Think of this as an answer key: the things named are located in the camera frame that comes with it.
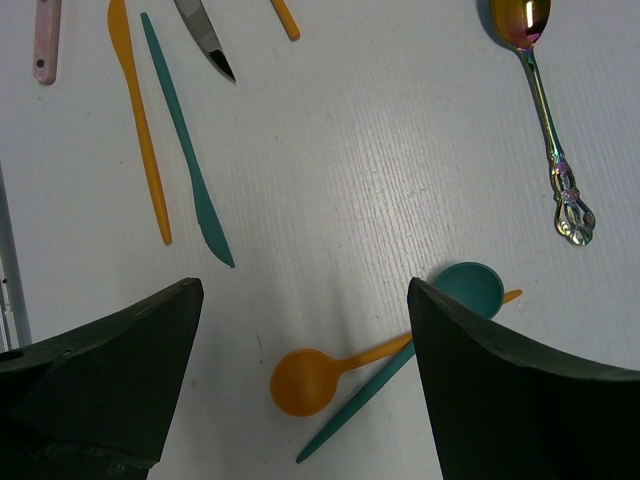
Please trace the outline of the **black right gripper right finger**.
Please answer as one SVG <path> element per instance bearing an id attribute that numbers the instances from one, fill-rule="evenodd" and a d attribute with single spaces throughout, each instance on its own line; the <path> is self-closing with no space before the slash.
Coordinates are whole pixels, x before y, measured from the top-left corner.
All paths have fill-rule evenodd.
<path id="1" fill-rule="evenodd" d="M 413 279 L 408 309 L 446 479 L 635 479 L 639 374 L 487 320 Z"/>

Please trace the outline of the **teal plastic knife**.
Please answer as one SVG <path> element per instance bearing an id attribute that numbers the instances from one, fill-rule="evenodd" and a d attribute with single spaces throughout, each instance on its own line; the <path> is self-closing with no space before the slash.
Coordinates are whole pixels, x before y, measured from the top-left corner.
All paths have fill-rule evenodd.
<path id="1" fill-rule="evenodd" d="M 195 215 L 202 237 L 218 260 L 228 267 L 234 268 L 236 266 L 235 260 L 202 175 L 173 79 L 153 23 L 146 12 L 140 14 L 140 19 L 156 75 L 186 161 L 191 180 Z"/>

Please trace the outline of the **teal plastic spoon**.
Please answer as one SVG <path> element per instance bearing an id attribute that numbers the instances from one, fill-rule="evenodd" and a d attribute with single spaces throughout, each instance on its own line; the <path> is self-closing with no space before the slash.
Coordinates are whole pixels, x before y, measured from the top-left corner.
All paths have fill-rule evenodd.
<path id="1" fill-rule="evenodd" d="M 490 267 L 477 262 L 462 262 L 443 270 L 433 282 L 436 289 L 458 303 L 491 320 L 506 302 L 504 285 Z M 302 449 L 295 461 L 303 463 L 354 417 L 415 355 L 410 340 L 380 368 L 326 423 Z"/>

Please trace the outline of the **dark iridescent metal knife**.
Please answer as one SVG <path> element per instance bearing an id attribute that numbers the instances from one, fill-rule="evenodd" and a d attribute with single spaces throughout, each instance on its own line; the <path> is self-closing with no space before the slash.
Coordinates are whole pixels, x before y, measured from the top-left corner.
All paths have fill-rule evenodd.
<path id="1" fill-rule="evenodd" d="M 230 82 L 236 83 L 235 75 L 202 1 L 174 0 L 174 4 L 195 43 L 213 67 Z"/>

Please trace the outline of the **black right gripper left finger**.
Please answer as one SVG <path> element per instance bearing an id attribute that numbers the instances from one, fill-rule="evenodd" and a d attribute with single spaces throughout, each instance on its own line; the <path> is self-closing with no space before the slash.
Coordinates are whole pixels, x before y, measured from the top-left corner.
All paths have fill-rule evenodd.
<path id="1" fill-rule="evenodd" d="M 145 479 L 160 461 L 204 299 L 185 278 L 1 355 L 4 479 Z"/>

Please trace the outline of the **orange plastic knife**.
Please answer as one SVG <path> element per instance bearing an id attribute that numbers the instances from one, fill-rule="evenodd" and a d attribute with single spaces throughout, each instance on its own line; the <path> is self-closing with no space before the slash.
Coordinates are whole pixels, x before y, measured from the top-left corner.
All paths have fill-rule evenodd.
<path id="1" fill-rule="evenodd" d="M 165 245 L 172 243 L 172 232 L 136 70 L 129 19 L 124 0 L 111 0 L 107 9 L 110 39 L 127 83 L 143 168 L 156 221 Z"/>

